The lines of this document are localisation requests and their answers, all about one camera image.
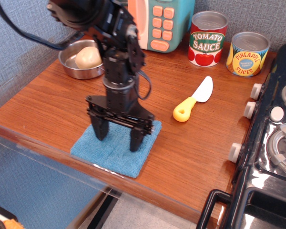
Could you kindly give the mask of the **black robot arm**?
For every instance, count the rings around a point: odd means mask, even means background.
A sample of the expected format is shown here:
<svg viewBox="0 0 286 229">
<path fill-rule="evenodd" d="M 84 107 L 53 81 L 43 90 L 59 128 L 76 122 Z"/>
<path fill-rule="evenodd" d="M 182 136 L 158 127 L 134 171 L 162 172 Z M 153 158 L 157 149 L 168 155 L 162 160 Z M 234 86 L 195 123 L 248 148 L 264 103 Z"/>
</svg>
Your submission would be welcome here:
<svg viewBox="0 0 286 229">
<path fill-rule="evenodd" d="M 98 43 L 106 94 L 86 97 L 96 137 L 103 140 L 110 123 L 125 126 L 131 130 L 130 150 L 137 151 L 152 131 L 154 115 L 139 104 L 145 54 L 133 17 L 116 0 L 51 0 L 48 9 L 57 21 Z"/>
</svg>

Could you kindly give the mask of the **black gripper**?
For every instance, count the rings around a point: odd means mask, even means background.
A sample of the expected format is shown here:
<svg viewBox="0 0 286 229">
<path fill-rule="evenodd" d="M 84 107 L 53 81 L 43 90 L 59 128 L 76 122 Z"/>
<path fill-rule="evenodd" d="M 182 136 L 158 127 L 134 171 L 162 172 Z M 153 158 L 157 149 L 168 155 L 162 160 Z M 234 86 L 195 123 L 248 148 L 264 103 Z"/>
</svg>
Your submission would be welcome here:
<svg viewBox="0 0 286 229">
<path fill-rule="evenodd" d="M 135 89 L 107 89 L 106 95 L 89 95 L 86 102 L 95 135 L 101 141 L 108 134 L 109 122 L 132 129 L 131 152 L 138 150 L 144 135 L 152 133 L 154 115 L 139 104 Z"/>
</svg>

